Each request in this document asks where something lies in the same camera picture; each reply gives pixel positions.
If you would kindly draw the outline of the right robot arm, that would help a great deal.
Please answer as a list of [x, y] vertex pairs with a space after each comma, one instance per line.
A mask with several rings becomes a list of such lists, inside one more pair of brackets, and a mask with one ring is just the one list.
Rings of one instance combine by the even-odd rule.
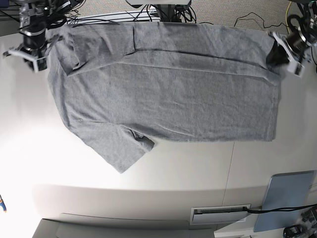
[[18, 33], [23, 42], [10, 48], [3, 57], [20, 57], [34, 71], [47, 69], [47, 58], [53, 46], [63, 39], [59, 34], [46, 38], [46, 32], [67, 22], [66, 15], [77, 5], [73, 0], [13, 0], [19, 6]]

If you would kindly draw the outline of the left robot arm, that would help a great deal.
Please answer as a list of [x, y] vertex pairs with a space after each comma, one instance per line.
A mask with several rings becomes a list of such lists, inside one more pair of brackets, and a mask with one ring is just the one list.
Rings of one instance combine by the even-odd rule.
[[302, 15], [286, 13], [287, 36], [268, 31], [274, 43], [266, 56], [266, 64], [272, 67], [286, 64], [291, 72], [299, 75], [304, 69], [303, 63], [310, 61], [307, 50], [317, 45], [317, 2], [315, 0], [294, 2]]

